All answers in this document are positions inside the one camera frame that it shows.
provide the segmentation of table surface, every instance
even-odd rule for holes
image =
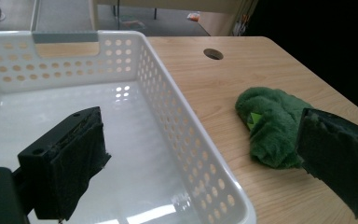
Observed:
[[[358,125],[358,107],[265,37],[148,37],[252,201],[257,223],[358,223],[325,183],[303,169],[251,161],[249,132],[235,112],[250,87],[281,89]],[[213,60],[205,49],[219,50]]]

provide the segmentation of green towel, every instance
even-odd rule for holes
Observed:
[[[250,130],[251,157],[274,169],[300,168],[295,146],[304,108],[313,107],[282,90],[244,91],[235,109]]]

